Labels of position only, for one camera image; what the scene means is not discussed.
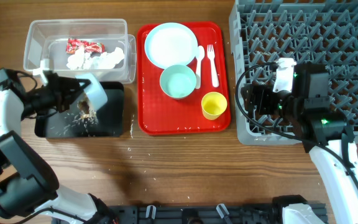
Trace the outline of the light blue small bowl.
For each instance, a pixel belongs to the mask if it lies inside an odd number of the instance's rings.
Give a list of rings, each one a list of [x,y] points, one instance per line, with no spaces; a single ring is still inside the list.
[[[89,99],[91,108],[95,111],[101,109],[107,102],[107,94],[100,84],[99,80],[92,73],[84,73],[81,75],[76,75],[77,80],[88,80],[90,84],[84,88],[84,93]]]

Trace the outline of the red snack wrapper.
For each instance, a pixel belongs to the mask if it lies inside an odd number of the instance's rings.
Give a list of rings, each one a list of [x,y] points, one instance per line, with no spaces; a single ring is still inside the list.
[[[65,52],[68,54],[74,54],[80,48],[84,48],[85,52],[89,52],[89,53],[105,52],[105,46],[102,43],[88,42],[79,39],[68,39]]]

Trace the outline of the rice and nut leftovers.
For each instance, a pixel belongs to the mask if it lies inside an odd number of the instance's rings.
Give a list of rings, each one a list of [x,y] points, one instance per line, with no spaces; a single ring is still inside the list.
[[[68,111],[59,113],[52,121],[51,132],[57,138],[90,136],[99,125],[96,111],[87,97],[78,100]]]

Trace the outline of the yellow plastic cup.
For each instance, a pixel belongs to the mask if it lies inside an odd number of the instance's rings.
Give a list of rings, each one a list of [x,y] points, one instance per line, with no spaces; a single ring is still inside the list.
[[[201,100],[203,116],[208,120],[219,118],[227,109],[227,99],[219,92],[209,92]]]

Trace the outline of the white plastic spoon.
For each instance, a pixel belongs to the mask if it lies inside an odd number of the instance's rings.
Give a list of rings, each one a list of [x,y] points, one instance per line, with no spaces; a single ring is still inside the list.
[[[201,87],[201,63],[202,60],[204,59],[205,56],[205,51],[204,51],[204,47],[202,45],[198,46],[198,54],[196,56],[196,89],[200,89]]]

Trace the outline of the mint green bowl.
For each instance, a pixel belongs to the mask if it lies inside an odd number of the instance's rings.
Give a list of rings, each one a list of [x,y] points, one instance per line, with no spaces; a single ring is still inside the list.
[[[195,90],[196,75],[186,65],[172,65],[160,75],[161,90],[170,98],[184,99]]]

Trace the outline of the light blue plate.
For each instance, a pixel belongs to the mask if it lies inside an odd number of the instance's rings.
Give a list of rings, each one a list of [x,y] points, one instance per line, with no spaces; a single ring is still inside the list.
[[[146,35],[144,50],[158,68],[188,65],[198,55],[198,40],[187,26],[168,22],[157,25]]]

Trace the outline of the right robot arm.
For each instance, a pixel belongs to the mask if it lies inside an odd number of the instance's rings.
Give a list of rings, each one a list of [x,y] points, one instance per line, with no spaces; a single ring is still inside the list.
[[[235,87],[242,115],[270,133],[302,142],[321,176],[338,223],[358,223],[358,156],[346,116],[330,109],[329,73],[322,64],[302,63],[275,68],[275,83]],[[293,126],[292,134],[268,128],[250,117],[275,114]]]

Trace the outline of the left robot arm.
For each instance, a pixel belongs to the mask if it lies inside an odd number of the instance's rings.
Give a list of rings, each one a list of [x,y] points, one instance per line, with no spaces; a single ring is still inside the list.
[[[46,119],[65,112],[81,95],[94,110],[107,103],[98,79],[90,73],[73,78],[41,71],[42,86],[26,90],[25,73],[0,69],[0,219],[25,223],[38,215],[54,223],[117,223],[101,199],[60,185],[56,174],[21,137],[25,119]]]

